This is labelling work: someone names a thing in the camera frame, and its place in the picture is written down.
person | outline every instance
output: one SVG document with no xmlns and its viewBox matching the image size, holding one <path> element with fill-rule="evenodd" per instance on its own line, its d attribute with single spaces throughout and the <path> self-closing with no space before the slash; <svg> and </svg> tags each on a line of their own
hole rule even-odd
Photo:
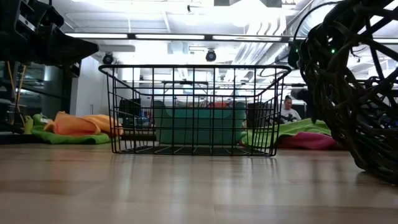
<svg viewBox="0 0 398 224">
<path fill-rule="evenodd" d="M 285 97 L 284 105 L 280 109 L 280 118 L 284 124 L 301 120 L 299 113 L 292 109 L 292 99 L 290 96 Z"/>
</svg>

security camera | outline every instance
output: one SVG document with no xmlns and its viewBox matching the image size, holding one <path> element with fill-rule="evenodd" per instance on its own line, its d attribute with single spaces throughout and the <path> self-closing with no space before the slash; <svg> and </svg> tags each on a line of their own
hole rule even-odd
<svg viewBox="0 0 398 224">
<path fill-rule="evenodd" d="M 105 53 L 102 62 L 104 63 L 104 65 L 111 65 L 113 63 L 113 60 L 114 60 L 113 54 L 111 52 L 107 52 Z"/>
<path fill-rule="evenodd" d="M 210 49 L 209 51 L 207 51 L 206 54 L 206 61 L 208 62 L 214 62 L 217 58 L 216 52 L 212 49 Z"/>
</svg>

laminate floor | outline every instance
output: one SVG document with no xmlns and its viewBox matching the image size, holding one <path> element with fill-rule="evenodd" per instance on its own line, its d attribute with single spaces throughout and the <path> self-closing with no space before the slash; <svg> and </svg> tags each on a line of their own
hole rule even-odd
<svg viewBox="0 0 398 224">
<path fill-rule="evenodd" d="M 0 146 L 1 223 L 398 223 L 398 187 L 348 152 L 273 158 Z"/>
</svg>

wire basket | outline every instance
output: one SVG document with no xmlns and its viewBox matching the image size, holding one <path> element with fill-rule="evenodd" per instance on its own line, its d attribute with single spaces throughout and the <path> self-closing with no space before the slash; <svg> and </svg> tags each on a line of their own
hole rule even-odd
<svg viewBox="0 0 398 224">
<path fill-rule="evenodd" d="M 276 154 L 289 67 L 103 65 L 99 70 L 108 76 L 114 153 Z"/>
</svg>

